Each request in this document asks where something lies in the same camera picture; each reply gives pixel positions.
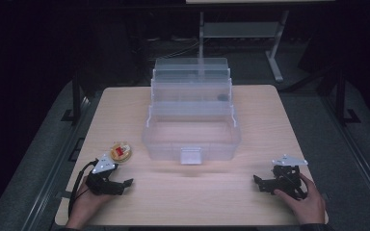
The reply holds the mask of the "person's right hand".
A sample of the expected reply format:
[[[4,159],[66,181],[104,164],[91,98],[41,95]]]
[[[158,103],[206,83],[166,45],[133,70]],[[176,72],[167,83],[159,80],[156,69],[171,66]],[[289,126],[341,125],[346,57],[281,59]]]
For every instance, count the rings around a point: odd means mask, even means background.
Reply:
[[[293,211],[300,225],[324,224],[326,221],[326,202],[324,198],[311,180],[302,173],[300,177],[307,188],[305,199],[296,200],[281,190],[274,190],[274,194],[281,198]]]

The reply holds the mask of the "round yellow tin red label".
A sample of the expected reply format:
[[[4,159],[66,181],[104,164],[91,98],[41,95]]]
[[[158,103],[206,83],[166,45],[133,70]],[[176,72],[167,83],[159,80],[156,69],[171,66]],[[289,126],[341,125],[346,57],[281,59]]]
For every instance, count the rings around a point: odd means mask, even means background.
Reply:
[[[127,142],[117,142],[110,150],[111,158],[117,163],[125,163],[132,156],[132,150]]]

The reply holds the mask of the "grey metal stand with shelf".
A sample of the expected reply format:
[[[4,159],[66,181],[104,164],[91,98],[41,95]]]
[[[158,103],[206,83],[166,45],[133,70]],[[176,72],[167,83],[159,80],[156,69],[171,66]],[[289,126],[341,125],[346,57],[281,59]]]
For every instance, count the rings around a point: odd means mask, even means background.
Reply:
[[[204,12],[199,13],[198,58],[204,57],[204,42],[207,39],[273,39],[270,50],[265,52],[275,81],[283,81],[276,61],[276,53],[281,41],[289,11],[283,11],[279,21],[265,22],[206,22]]]

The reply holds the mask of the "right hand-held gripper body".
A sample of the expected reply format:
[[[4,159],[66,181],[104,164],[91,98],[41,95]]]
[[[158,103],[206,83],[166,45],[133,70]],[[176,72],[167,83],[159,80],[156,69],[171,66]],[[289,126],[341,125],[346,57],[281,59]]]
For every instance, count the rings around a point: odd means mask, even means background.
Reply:
[[[306,193],[302,190],[300,166],[307,166],[308,161],[284,154],[273,160],[272,164],[275,182],[271,192],[281,190],[293,198],[306,198]]]

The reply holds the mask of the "person's left hand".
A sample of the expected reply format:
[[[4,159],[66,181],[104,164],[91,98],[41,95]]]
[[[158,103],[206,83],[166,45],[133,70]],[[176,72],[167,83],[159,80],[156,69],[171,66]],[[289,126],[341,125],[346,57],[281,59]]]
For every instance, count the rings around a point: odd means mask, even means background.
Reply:
[[[109,194],[96,195],[86,185],[87,178],[83,179],[74,201],[71,215],[66,227],[84,228],[100,208],[115,197]]]

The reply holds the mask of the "clear plastic tiered storage box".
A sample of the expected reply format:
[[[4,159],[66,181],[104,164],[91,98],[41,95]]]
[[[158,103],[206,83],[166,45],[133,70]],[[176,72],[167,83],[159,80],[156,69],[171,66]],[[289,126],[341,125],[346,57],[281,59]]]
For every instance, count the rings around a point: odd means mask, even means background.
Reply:
[[[228,161],[240,142],[227,59],[155,62],[143,130],[151,159],[182,165]]]

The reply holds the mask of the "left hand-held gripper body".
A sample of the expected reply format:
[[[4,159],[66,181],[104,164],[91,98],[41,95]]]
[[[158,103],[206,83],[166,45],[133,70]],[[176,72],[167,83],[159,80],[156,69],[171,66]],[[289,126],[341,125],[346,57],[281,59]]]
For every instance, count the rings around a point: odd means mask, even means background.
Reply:
[[[95,160],[94,168],[90,171],[86,185],[96,195],[122,195],[125,186],[123,183],[113,182],[110,175],[119,165],[110,157],[104,154],[100,159]]]

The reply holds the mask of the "black metal post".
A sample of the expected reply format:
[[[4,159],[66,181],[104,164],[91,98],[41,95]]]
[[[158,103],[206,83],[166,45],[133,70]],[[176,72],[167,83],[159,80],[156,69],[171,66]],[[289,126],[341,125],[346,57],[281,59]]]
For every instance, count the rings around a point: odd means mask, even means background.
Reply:
[[[75,125],[81,116],[81,90],[79,84],[79,75],[74,74],[71,81],[72,86],[72,108],[64,112],[62,121],[69,121]]]
[[[345,106],[346,80],[343,71],[339,70],[336,77],[335,116],[342,126],[349,123],[360,123],[360,119],[353,109]]]

